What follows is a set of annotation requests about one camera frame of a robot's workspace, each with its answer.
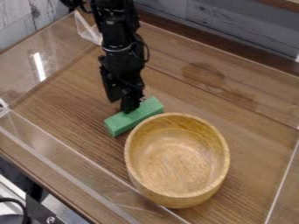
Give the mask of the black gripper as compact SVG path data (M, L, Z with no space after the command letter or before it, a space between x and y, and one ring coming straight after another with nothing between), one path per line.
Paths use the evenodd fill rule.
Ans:
M143 40L128 43L104 41L101 49L104 54L97 60L107 98L111 102L121 98L120 109L128 114L139 108L144 97L141 70L147 63L147 44Z

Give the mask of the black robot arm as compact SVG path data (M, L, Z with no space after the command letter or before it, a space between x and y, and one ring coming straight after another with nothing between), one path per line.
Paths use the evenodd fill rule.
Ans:
M149 60L148 46L136 33L140 23L133 0L60 0L93 16L101 34L104 55L97 57L100 76L111 102L120 101L120 110L128 114L139 108L145 84L141 70Z

